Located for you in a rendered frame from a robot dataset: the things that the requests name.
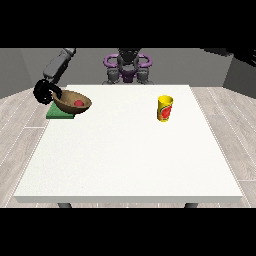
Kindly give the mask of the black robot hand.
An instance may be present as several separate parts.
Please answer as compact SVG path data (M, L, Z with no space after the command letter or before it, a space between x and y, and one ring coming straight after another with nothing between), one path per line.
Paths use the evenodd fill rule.
M62 90L46 79L39 80L33 90L36 100L44 105L48 105L53 101L52 93L55 93L58 99L62 96Z

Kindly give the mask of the brown wooden bowl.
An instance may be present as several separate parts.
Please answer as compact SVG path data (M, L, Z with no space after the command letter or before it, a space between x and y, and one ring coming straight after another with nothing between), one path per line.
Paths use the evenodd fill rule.
M88 97L86 97L78 92L75 92L75 91L63 90L61 98L58 98L56 93L53 92L52 97L53 97L54 103L57 105L57 107L61 111L68 113L68 114L74 114L74 115L81 114L81 113L85 112L87 109L89 109L90 106L92 105L92 102ZM75 106L74 103L77 100L82 101L84 103L84 105L83 106Z

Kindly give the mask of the green square pad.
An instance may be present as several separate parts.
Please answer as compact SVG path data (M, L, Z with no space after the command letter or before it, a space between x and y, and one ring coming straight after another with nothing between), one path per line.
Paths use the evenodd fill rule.
M74 114L68 114L60 110L55 103L52 103L47 114L47 119L73 119Z

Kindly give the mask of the yellow cup with melon print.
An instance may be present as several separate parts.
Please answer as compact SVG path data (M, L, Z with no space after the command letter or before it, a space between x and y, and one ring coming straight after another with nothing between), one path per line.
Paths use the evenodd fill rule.
M158 97L157 119L160 122L167 122L172 110L173 98L169 95Z

